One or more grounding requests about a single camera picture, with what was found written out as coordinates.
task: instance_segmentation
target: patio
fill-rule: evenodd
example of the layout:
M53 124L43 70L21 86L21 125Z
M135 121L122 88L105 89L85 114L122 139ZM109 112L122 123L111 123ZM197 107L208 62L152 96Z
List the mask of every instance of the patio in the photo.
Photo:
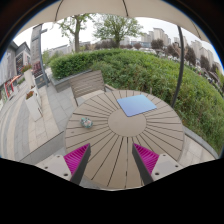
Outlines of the patio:
M76 109L71 88L57 93L50 84L39 89L43 105L43 117L34 122L25 105L27 85L8 101L0 112L1 157L13 161L36 165L52 155L67 154L64 148L64 132L68 120ZM78 104L103 93L97 91L77 98ZM183 167L214 160L202 144L185 135L185 143L179 163ZM97 188L85 176L80 186Z

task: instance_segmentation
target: sign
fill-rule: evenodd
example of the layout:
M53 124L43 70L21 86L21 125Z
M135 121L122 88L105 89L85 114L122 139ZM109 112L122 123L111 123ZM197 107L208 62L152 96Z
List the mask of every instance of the sign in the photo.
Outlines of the sign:
M45 81L44 81L44 76L43 74L42 75L39 75L37 78L35 78L35 82L37 84L37 88L41 88L42 86L46 85L45 84Z
M39 35L39 31L42 30L42 24L33 28L33 32L31 35L31 42L30 42L30 54L31 54L31 65L33 68L33 75L35 78L41 76L43 71L40 65L40 57L39 55L39 39L32 41L32 39Z

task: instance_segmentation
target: wooden chair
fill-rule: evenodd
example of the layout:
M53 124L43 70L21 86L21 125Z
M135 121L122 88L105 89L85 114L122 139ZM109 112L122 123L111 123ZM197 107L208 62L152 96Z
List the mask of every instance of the wooden chair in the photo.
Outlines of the wooden chair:
M69 83L71 85L77 106L78 102L76 98L80 96L95 92L97 90L106 92L103 76L100 70L77 75L69 79Z

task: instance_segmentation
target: building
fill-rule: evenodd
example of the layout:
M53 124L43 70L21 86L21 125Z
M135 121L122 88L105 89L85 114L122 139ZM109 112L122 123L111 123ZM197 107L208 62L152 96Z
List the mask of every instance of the building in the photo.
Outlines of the building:
M185 36L183 36L183 41L184 41L184 48L188 45L187 44L187 39L186 39L186 37Z
M151 43L149 42L143 42L143 41L131 41L131 45L134 46L135 44L140 43L142 45L142 48L151 48Z
M85 45L90 45L90 41L86 41L86 42L79 42L79 46L85 46Z
M180 38L179 37L174 37L174 43L178 43L180 45Z
M154 40L154 32L153 31L149 31L149 36L150 36L150 43Z
M208 59L208 51L204 47L201 47L199 49L199 54L200 54L200 58L203 55L204 57L206 57Z
M130 44L130 38L125 37L122 41L120 41L120 45L128 45Z
M210 65L212 66L214 63L213 53L210 50L207 50L207 51L208 51L208 60L209 60Z
M168 35L164 34L164 40L163 40L164 46L168 46L169 45L169 40L168 40Z
M161 28L153 28L154 40L161 39L164 41L164 30Z
M196 58L200 60L200 57L201 57L201 55L200 55L200 49L202 48L201 42L199 42L197 40L191 41L191 47L194 50L194 53L195 53Z
M142 42L151 42L150 39L151 39L151 37L147 33L144 33L143 36L141 36L141 41Z
M11 80L17 75L22 75L22 67L29 63L30 49L27 43L24 42L17 46L12 41L0 63L0 110L14 92L13 85L17 84L16 82L10 84Z
M15 52L17 75L22 75L21 68L31 63L30 48L27 43L22 43Z
M48 50L49 52L49 56L52 57L55 53L61 53L61 54L68 54L70 52L68 52L68 45L62 45L60 47L56 47L56 48L52 48L50 50Z

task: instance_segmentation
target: apartment building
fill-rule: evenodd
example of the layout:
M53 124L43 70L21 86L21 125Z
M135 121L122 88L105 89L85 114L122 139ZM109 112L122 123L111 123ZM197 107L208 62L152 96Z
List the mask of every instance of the apartment building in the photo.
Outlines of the apartment building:
M203 55L204 57L206 57L208 59L208 51L204 47L201 47L199 49L199 54L200 54L200 58Z
M154 32L149 31L149 36L150 36L150 41L149 42L152 42L154 40Z
M128 45L130 44L130 38L125 37L122 41L120 41L120 45Z
M164 30L161 28L153 28L154 39L162 39L164 41Z
M142 41L142 42L151 42L150 39L151 39L151 37L150 37L150 35L147 34L147 33L144 33L144 34L141 36L141 41Z
M196 58L200 60L200 57L201 57L200 49L202 48L202 43L197 40L191 41L191 47L194 50Z
M209 60L210 65L212 66L214 63L213 53L210 50L207 50L207 51L208 51L208 60Z

